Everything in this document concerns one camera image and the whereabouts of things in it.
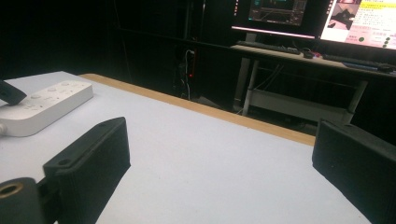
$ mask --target table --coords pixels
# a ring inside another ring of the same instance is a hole
[[[346,66],[343,63],[323,60],[321,57],[306,59],[303,54],[295,55],[239,45],[232,46],[232,49],[242,50],[247,53],[248,57],[254,59],[250,79],[248,79],[247,75],[248,61],[244,60],[242,62],[241,72],[236,87],[235,99],[240,100],[243,95],[241,90],[245,88],[246,82],[248,83],[247,94],[242,111],[243,116],[248,114],[248,108],[250,105],[255,105],[261,108],[313,121],[319,121],[319,119],[334,119],[341,120],[344,123],[349,123],[355,114],[355,110],[363,96],[369,80],[376,78],[394,80],[396,78],[396,74],[394,73],[386,74],[377,71],[362,70],[356,67]],[[348,76],[356,78],[356,85],[354,86],[355,91],[347,108],[318,104],[274,92],[262,91],[256,88],[258,84],[255,83],[260,61],[303,64],[308,67],[319,67],[326,70],[332,69],[334,73],[347,73]]]
[[[98,223],[369,223],[312,167],[313,137],[97,75],[8,82],[29,94],[67,79],[90,81],[93,98],[35,135],[2,136],[0,182],[40,180],[42,164],[123,116],[132,167]]]

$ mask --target screen display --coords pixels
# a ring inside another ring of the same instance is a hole
[[[396,49],[396,0],[335,0],[321,39]]]
[[[235,30],[317,38],[330,0],[234,0]]]

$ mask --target white tabletop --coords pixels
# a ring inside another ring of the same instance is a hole
[[[33,93],[67,79],[89,81],[58,72],[8,82]],[[0,137],[0,182],[38,182],[95,124],[125,117],[132,166],[98,223],[369,223],[312,167],[312,147],[89,82],[93,98],[46,129]]]

